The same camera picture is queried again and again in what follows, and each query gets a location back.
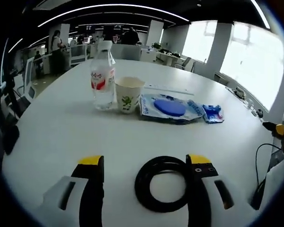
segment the blue plastic package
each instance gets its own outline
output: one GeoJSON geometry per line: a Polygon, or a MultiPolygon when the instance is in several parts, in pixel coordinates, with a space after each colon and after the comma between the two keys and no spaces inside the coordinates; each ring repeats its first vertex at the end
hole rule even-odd
{"type": "Polygon", "coordinates": [[[217,105],[203,105],[202,106],[205,114],[203,116],[204,120],[208,124],[222,123],[224,121],[224,114],[222,108],[217,105]]]}

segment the paper cup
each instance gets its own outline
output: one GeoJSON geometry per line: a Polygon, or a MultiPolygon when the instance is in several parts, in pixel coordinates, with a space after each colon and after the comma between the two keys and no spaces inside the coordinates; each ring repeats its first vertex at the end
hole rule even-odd
{"type": "Polygon", "coordinates": [[[115,80],[118,109],[125,113],[134,112],[139,103],[145,82],[135,77],[123,77],[115,80]]]}

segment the window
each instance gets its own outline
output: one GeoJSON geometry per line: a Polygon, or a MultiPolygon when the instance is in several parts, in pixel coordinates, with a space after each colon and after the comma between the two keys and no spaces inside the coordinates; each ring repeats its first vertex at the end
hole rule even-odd
{"type": "Polygon", "coordinates": [[[268,111],[279,91],[284,71],[284,47],[277,35],[235,22],[220,72],[237,81],[268,111]]]}
{"type": "Polygon", "coordinates": [[[183,55],[206,63],[213,45],[217,21],[196,21],[189,26],[183,55]]]}

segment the round table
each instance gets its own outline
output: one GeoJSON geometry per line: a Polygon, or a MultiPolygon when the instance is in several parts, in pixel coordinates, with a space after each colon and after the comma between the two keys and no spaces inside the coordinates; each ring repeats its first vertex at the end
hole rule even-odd
{"type": "MultiPolygon", "coordinates": [[[[4,156],[2,171],[20,204],[28,210],[40,206],[50,187],[61,177],[70,176],[79,159],[92,155],[104,155],[105,160],[103,226],[187,226],[187,206],[172,213],[154,213],[135,197],[138,171],[148,160],[162,155],[182,160],[186,154],[204,155],[220,175],[232,180],[250,199],[256,188],[256,149],[262,143],[272,142],[272,137],[223,85],[180,69],[117,60],[116,78],[139,77],[149,84],[193,91],[192,96],[164,93],[206,105],[221,105],[225,115],[221,124],[206,124],[202,120],[189,125],[147,122],[116,109],[95,110],[89,64],[86,61],[58,78],[18,122],[20,137],[12,153],[4,156]]],[[[269,159],[270,152],[259,152],[260,181],[269,159]]],[[[168,177],[161,181],[160,176],[157,178],[152,190],[162,198],[170,191],[181,193],[184,188],[166,187],[168,177]]]]}

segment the coiled black cable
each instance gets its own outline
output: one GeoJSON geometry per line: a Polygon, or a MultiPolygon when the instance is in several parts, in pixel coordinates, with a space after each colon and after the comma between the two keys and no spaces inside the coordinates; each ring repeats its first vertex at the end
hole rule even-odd
{"type": "Polygon", "coordinates": [[[180,159],[169,156],[153,158],[140,169],[136,177],[134,184],[136,197],[141,205],[154,212],[167,213],[176,211],[187,204],[189,177],[189,169],[185,162],[180,159]],[[170,172],[178,172],[183,175],[186,182],[185,193],[178,201],[175,202],[158,201],[151,194],[151,180],[154,175],[170,172]]]}

